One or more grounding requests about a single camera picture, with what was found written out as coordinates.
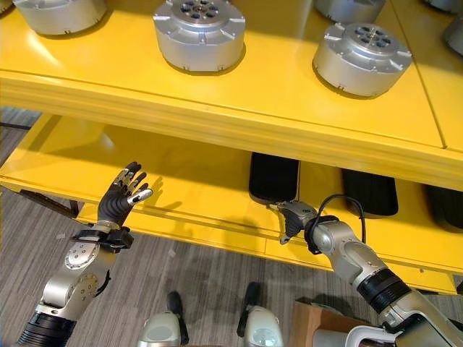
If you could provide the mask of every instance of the upper shelf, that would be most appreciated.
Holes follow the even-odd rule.
[[[249,198],[250,153],[243,150],[42,115],[1,167],[0,182],[16,191],[97,204],[120,168],[133,160],[143,164],[148,182],[163,179],[162,192],[136,205],[135,211],[205,226],[198,229],[202,239],[221,239],[220,235],[244,239],[239,248],[250,247],[253,252],[257,247],[259,252],[264,249],[278,257],[292,249],[278,242],[284,230],[281,216]],[[368,220],[367,243],[390,262],[463,273],[463,234],[445,231],[432,221],[420,184],[397,180],[396,190],[399,212]],[[340,169],[301,164],[302,201],[318,207],[325,197],[340,192]],[[326,213],[340,217],[359,236],[358,217],[343,204],[333,202]],[[211,230],[226,233],[212,234]],[[325,257],[308,254],[301,237],[290,244],[304,250],[305,263],[330,268]]]
[[[463,152],[463,56],[446,47],[443,31],[455,18],[424,1],[393,0],[425,86],[444,146]]]
[[[0,21],[8,33],[2,104],[463,190],[463,159],[442,150],[414,64],[386,94],[348,98],[312,70],[332,22],[311,1],[239,0],[241,62],[222,74],[185,74],[158,49],[152,14],[160,3],[109,1],[99,26],[66,38],[39,36],[9,13]],[[404,40],[390,4],[378,24]]]

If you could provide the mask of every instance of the white robot part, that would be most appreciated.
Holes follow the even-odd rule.
[[[278,319],[260,306],[254,306],[247,318],[245,347],[283,347]]]
[[[0,0],[0,14],[8,10],[12,5],[12,0]]]
[[[177,347],[180,343],[179,320],[172,312],[165,312],[145,322],[137,347]]]
[[[76,33],[100,22],[105,0],[13,0],[29,26],[43,35]]]
[[[386,0],[317,0],[315,8],[335,22],[373,23]]]
[[[153,16],[165,60],[192,72],[216,72],[241,57],[245,17],[224,0],[168,0]]]
[[[443,39],[454,51],[463,55],[463,16],[457,17],[443,32]]]
[[[407,47],[369,23],[330,26],[313,59],[314,69],[330,85],[364,97],[389,90],[411,63]]]
[[[316,347],[368,347],[394,344],[397,334],[390,334],[377,327],[358,326],[349,333],[318,329],[313,334],[313,346]]]
[[[436,9],[441,9],[442,11],[451,12],[451,13],[462,13],[463,11],[463,1],[462,0],[424,0],[426,3],[435,7]]]

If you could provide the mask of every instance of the silver metal cylinder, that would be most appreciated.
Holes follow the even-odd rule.
[[[443,32],[450,48],[463,55],[463,16],[457,17]]]
[[[461,13],[463,11],[462,0],[424,0],[432,7],[451,13]]]
[[[0,14],[8,10],[11,5],[13,5],[12,0],[0,0]]]
[[[411,63],[408,48],[368,23],[330,26],[313,59],[314,69],[326,82],[368,97],[386,92]]]
[[[228,1],[168,0],[153,20],[161,53],[180,69],[219,71],[242,54],[245,17]]]
[[[106,13],[104,0],[13,0],[29,26],[44,35],[87,29]]]
[[[386,0],[317,0],[315,8],[335,22],[373,23]]]

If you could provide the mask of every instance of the shelf leg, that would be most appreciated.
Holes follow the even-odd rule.
[[[50,210],[53,210],[57,213],[60,213],[62,215],[65,215],[68,218],[76,218],[79,215],[79,206],[77,204],[77,201],[74,200],[69,200],[69,204],[71,207],[64,206],[63,204],[60,204],[59,202],[56,202],[53,199],[50,199],[49,197],[46,197],[43,194],[36,193],[36,192],[31,192],[29,190],[24,190],[21,189],[20,194],[23,197],[26,197],[33,202],[37,202],[38,204],[45,206],[49,208]]]

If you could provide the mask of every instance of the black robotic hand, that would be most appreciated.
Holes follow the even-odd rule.
[[[121,227],[134,205],[152,195],[153,191],[148,188],[148,183],[136,190],[146,177],[143,172],[133,180],[141,168],[141,164],[134,161],[117,175],[98,205],[98,220],[113,222]]]

